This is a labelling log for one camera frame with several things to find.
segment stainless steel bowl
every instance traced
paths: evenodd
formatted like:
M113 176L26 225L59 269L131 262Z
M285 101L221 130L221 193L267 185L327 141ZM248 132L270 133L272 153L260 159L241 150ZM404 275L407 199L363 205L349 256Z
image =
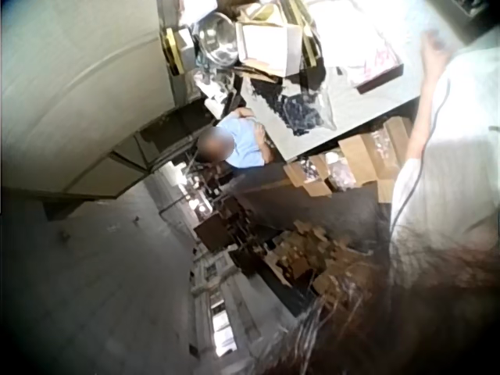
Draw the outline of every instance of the stainless steel bowl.
M232 66L238 59L236 30L233 21L222 13L210 13L198 24L200 45L215 64Z

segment open cardboard box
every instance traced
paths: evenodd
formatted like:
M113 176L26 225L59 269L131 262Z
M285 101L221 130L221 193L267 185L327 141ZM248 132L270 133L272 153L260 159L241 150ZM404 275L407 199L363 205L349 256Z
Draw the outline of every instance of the open cardboard box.
M399 170L405 163L411 122L402 117L392 117L384 128L371 134L355 135L339 141L341 151L348 161L358 187L368 182L377 181L378 200L380 203L392 201L392 191ZM384 153L380 153L380 138L383 138ZM284 171L297 188L304 187L313 197L330 195L334 187L330 184L330 168L325 154L309 157L316 167L319 178L306 183L306 175L299 162L284 166Z
M339 141L341 150L358 186L377 181L379 203L391 203L392 191L399 170L405 163L411 123L402 117L392 117L378 131L379 136L389 142L384 147L384 155L377 147L375 134L360 134Z
M236 22L241 63L279 77L296 74L302 57L302 28L286 23Z
M324 154L310 156L309 160L316 167L318 180L307 182L307 176L302 169L300 162L291 162L283 166L284 172L296 188L304 187L312 197L330 195L334 190L333 185L327 178L330 176L330 170L327 164L327 158Z

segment white table surface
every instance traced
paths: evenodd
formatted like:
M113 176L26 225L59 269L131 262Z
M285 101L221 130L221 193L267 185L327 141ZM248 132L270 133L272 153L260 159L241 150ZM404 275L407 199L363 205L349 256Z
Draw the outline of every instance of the white table surface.
M463 42L448 22L425 0L355 0L355 3L372 20L403 61L404 73L361 95L350 86L345 75L338 76L335 68L327 68L325 83L337 129L317 127L302 136L294 136L292 130L286 127L265 100L253 95L252 86L245 79L241 94L247 107L253 109L287 161L417 98L423 76L420 58L420 35L423 31L437 29L448 45L455 49L464 48ZM314 5L310 9L314 16ZM498 45L499 35L496 27L467 49L487 45L485 40L489 41L489 46ZM298 85L289 81L285 81L284 86L286 89L283 94L293 95L299 92Z

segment wire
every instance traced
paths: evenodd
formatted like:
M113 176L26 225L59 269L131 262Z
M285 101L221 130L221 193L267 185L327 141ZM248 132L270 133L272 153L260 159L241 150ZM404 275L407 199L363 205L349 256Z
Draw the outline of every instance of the wire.
M432 135L434 134L434 131L436 130L436 122L438 121L438 115L441 112L441 109L443 108L443 105L445 105L446 101L448 100L448 96L450 95L450 86L451 86L451 83L450 83L450 80L448 78L447 81L446 81L445 98L443 99L443 102L439 105L439 107L437 108L436 113L434 114L433 126L432 126L432 129L430 130L429 138L427 139L427 141L425 142L425 145L423 146L422 157L421 157L422 161L420 163L419 174L416 177L416 181L415 181L415 184L412 187L412 190L409 192L408 197L406 197L405 201L403 202L401 208L398 211L398 214L396 215L396 217L394 219L394 222L392 223L392 226L391 226L391 235L389 236L389 238L391 239L391 241L392 241L392 236L394 234L394 230L396 228L396 224L398 223L399 217L401 216L401 214L402 214L403 210L405 209L405 207L408 205L408 202L409 202L410 198L415 193L416 186L418 185L418 183L420 182L420 179L422 177L422 173L423 173L423 158L425 156L425 151L427 150L427 145L429 144L429 141L432 138Z

